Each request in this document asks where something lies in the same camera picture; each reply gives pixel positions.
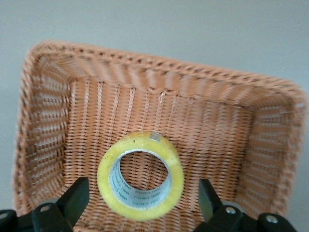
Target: orange wicker basket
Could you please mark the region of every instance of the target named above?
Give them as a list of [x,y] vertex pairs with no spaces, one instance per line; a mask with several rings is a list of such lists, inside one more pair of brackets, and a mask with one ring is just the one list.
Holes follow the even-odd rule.
[[[84,44],[44,42],[22,71],[14,203],[25,214],[89,177],[90,203],[75,231],[192,231],[201,221],[198,181],[248,215],[285,214],[300,153],[306,97],[290,81]],[[157,131],[177,148],[182,198],[165,216],[137,222],[99,194],[105,152],[132,131]],[[125,179],[150,189],[158,159],[123,158]]]

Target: black clamp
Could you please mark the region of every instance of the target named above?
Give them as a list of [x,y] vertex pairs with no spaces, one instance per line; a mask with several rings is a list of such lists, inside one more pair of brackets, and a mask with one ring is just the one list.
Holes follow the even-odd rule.
[[80,177],[56,203],[41,204],[21,217],[14,210],[0,210],[0,231],[72,232],[88,203],[88,178]]
[[296,232],[280,215],[263,213],[255,220],[234,206],[223,205],[207,179],[199,182],[198,203],[204,222],[193,232]]

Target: tape core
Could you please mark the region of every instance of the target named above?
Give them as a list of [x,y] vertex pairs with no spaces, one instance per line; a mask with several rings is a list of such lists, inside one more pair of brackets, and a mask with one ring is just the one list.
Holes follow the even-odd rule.
[[[168,176],[158,187],[150,190],[137,189],[126,182],[120,170],[121,158],[133,152],[146,152],[159,158],[164,163]],[[155,152],[147,149],[132,149],[119,155],[112,164],[109,183],[117,199],[123,204],[136,209],[149,209],[163,202],[170,193],[172,178],[166,162]]]

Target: packing tape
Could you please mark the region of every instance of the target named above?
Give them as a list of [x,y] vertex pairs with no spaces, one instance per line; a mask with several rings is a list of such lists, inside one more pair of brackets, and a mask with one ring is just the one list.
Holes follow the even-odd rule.
[[[168,170],[165,181],[155,189],[140,190],[130,186],[120,171],[126,154],[141,151],[158,157]],[[183,170],[176,148],[161,134],[133,132],[115,143],[98,167],[98,188],[114,212],[133,220],[144,221],[163,216],[178,202],[183,192]]]

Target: white background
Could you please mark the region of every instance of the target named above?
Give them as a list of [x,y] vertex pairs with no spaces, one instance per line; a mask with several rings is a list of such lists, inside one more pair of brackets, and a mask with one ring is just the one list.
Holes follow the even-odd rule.
[[[0,1],[0,209],[12,208],[22,63],[46,39],[290,79],[309,91],[308,0]],[[287,218],[308,231],[309,140]]]

